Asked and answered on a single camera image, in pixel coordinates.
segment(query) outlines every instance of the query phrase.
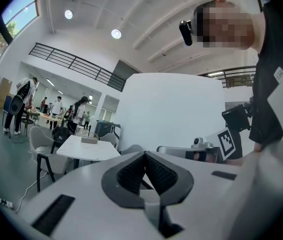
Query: black vent slot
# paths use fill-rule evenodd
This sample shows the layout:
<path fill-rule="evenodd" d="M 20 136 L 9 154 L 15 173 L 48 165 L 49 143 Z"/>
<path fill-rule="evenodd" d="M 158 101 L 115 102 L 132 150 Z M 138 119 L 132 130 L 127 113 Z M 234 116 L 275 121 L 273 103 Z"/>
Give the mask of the black vent slot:
<path fill-rule="evenodd" d="M 158 195 L 166 192 L 177 182 L 178 175 L 164 164 L 146 155 L 146 174 Z"/>
<path fill-rule="evenodd" d="M 145 174 L 144 167 L 144 156 L 141 156 L 118 172 L 118 183 L 124 189 L 139 195 L 141 182 Z"/>
<path fill-rule="evenodd" d="M 32 224 L 39 232 L 49 236 L 72 205 L 74 197 L 62 194 Z"/>

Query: metal railing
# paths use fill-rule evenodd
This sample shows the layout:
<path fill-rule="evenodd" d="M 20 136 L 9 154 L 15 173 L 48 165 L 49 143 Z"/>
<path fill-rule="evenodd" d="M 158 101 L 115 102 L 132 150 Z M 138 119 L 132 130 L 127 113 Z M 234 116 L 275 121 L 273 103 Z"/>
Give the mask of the metal railing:
<path fill-rule="evenodd" d="M 240 66 L 208 72 L 200 74 L 199 76 L 221 80 L 222 87 L 231 88 L 237 86 L 252 86 L 255 72 L 256 66 Z"/>
<path fill-rule="evenodd" d="M 42 43 L 36 43 L 29 55 L 56 63 L 70 70 L 74 70 L 87 77 L 95 79 L 120 92 L 123 91 L 126 81 L 120 76 L 88 61 Z"/>

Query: white table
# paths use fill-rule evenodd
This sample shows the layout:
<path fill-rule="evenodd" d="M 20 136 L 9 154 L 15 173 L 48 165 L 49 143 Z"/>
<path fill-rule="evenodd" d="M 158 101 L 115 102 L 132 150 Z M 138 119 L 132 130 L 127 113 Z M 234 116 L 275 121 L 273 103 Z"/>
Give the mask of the white table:
<path fill-rule="evenodd" d="M 81 142 L 81 137 L 71 135 L 57 150 L 57 155 L 74 159 L 74 169 L 79 160 L 104 161 L 121 155 L 108 141 L 99 140 L 97 144 Z"/>
<path fill-rule="evenodd" d="M 44 118 L 44 119 L 46 119 L 46 120 L 48 120 L 49 121 L 49 123 L 50 123 L 50 129 L 52 129 L 52 126 L 53 126 L 53 123 L 54 122 L 58 122 L 58 117 L 51 117 L 51 116 L 46 116 L 44 113 L 42 113 L 42 112 L 38 112 L 39 113 L 39 116 L 40 117 L 42 117 L 42 118 Z"/>

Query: white shirt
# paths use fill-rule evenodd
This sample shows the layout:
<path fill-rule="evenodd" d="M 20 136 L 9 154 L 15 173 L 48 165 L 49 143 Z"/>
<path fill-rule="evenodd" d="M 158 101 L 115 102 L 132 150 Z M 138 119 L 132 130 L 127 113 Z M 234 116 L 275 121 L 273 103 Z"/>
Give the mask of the white shirt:
<path fill-rule="evenodd" d="M 20 82 L 18 83 L 18 84 L 21 85 L 20 88 L 23 87 L 24 84 L 26 84 L 28 81 L 30 82 L 30 88 L 29 88 L 29 92 L 28 92 L 27 96 L 23 99 L 23 103 L 24 103 L 24 104 L 27 104 L 27 103 L 28 103 L 28 101 L 29 101 L 29 99 L 30 99 L 30 96 L 31 96 L 31 95 L 34 95 L 34 93 L 35 93 L 35 91 L 36 91 L 36 86 L 35 86 L 35 84 L 34 84 L 34 80 L 33 80 L 33 79 L 30 79 L 30 78 L 28 78 L 28 77 L 25 77 L 25 78 L 23 78 L 22 80 L 20 80 Z"/>
<path fill-rule="evenodd" d="M 78 124 L 80 122 L 80 119 L 83 118 L 83 114 L 85 112 L 85 106 L 83 104 L 79 105 L 77 114 L 75 115 L 75 118 L 73 118 L 73 122 L 75 124 Z"/>
<path fill-rule="evenodd" d="M 52 107 L 52 113 L 59 115 L 61 113 L 61 108 L 63 106 L 62 101 L 56 100 Z"/>

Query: black chair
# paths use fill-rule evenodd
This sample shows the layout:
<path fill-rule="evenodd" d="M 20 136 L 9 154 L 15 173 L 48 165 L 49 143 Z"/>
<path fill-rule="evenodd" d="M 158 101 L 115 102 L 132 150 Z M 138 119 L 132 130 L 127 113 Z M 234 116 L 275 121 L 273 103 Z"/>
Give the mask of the black chair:
<path fill-rule="evenodd" d="M 54 153 L 55 147 L 59 148 L 69 138 L 70 135 L 74 135 L 70 130 L 65 127 L 57 126 L 52 132 L 53 144 L 50 153 Z"/>

